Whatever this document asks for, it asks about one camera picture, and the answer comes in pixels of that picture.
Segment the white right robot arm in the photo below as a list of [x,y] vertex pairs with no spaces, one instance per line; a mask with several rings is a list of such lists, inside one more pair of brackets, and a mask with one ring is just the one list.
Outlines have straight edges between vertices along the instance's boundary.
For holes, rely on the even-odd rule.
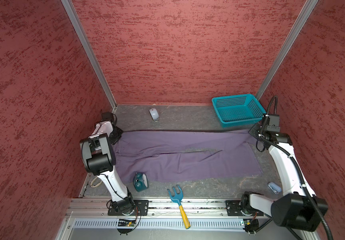
[[268,149],[280,177],[283,196],[272,200],[261,194],[245,192],[239,204],[241,212],[246,216],[261,212],[271,217],[277,226],[307,232],[325,225],[327,202],[317,197],[306,181],[289,135],[264,130],[259,123],[249,130],[249,134]]

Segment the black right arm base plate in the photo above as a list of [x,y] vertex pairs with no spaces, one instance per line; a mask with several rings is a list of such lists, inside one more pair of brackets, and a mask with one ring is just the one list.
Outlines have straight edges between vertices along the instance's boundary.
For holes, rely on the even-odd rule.
[[259,211],[253,211],[252,213],[246,214],[241,210],[239,200],[226,200],[225,209],[229,217],[263,217],[264,213]]

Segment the purple trousers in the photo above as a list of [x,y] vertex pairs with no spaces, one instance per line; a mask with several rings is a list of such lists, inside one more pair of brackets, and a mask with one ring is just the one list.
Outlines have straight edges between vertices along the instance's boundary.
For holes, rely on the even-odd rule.
[[262,173],[246,130],[231,132],[133,131],[113,146],[123,183],[137,173],[154,182],[239,178]]

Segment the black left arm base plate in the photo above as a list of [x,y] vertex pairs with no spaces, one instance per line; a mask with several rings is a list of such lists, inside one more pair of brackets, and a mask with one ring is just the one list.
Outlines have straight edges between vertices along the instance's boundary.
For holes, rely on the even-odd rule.
[[125,200],[118,202],[107,202],[108,216],[146,216],[148,214],[149,200],[133,200],[128,202]]

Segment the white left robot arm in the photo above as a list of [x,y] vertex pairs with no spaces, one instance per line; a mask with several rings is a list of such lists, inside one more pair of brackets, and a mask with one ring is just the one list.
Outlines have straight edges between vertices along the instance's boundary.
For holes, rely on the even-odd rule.
[[113,131],[111,121],[97,123],[93,133],[80,140],[82,161],[85,170],[98,177],[108,189],[112,209],[124,216],[129,216],[137,207],[131,193],[116,171],[116,156],[110,141],[110,134]]

